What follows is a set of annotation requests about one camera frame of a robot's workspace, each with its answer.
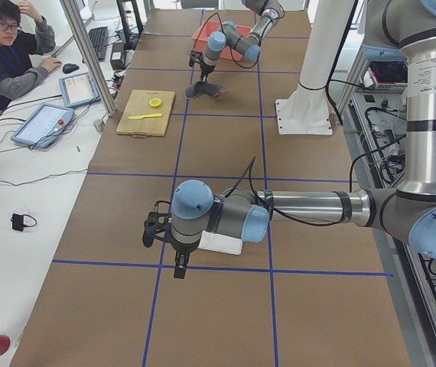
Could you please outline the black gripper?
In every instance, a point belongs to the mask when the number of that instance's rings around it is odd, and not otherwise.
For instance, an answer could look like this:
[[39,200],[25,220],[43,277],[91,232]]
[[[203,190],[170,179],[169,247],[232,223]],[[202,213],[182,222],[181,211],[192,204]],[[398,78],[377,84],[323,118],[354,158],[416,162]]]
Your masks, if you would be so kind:
[[200,66],[201,70],[200,81],[202,83],[208,83],[208,76],[214,71],[214,65],[211,64],[211,59],[209,59],[204,52],[192,50],[189,57],[189,67],[193,67],[196,63]]
[[171,205],[167,200],[157,200],[155,202],[153,210],[148,213],[148,217],[144,221],[142,243],[146,248],[152,247],[154,240],[171,245],[176,251],[174,278],[185,278],[187,264],[190,258],[189,253],[197,249],[197,242],[184,243],[174,237],[171,232],[171,213],[170,211],[161,213],[159,211],[159,205],[161,203]]

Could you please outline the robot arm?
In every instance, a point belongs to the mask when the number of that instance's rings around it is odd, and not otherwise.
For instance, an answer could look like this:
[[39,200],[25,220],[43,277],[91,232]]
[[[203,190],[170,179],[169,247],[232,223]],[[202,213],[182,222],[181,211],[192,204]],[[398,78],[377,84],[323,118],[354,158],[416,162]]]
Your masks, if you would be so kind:
[[260,242],[268,222],[283,216],[311,226],[354,222],[380,229],[436,259],[436,1],[371,1],[364,47],[399,50],[408,60],[405,174],[393,189],[332,193],[232,188],[216,195],[202,181],[174,191],[167,213],[145,220],[142,241],[170,244],[174,275],[183,278],[203,232]]
[[207,81],[214,71],[218,59],[225,47],[238,52],[247,61],[257,62],[261,50],[262,40],[267,33],[285,16],[285,11],[279,1],[242,1],[242,4],[260,16],[259,21],[247,35],[241,35],[233,22],[221,22],[218,29],[208,38],[205,51],[192,50],[189,66],[198,63],[201,68],[200,80],[192,87],[200,90],[200,95],[211,86],[218,85]]

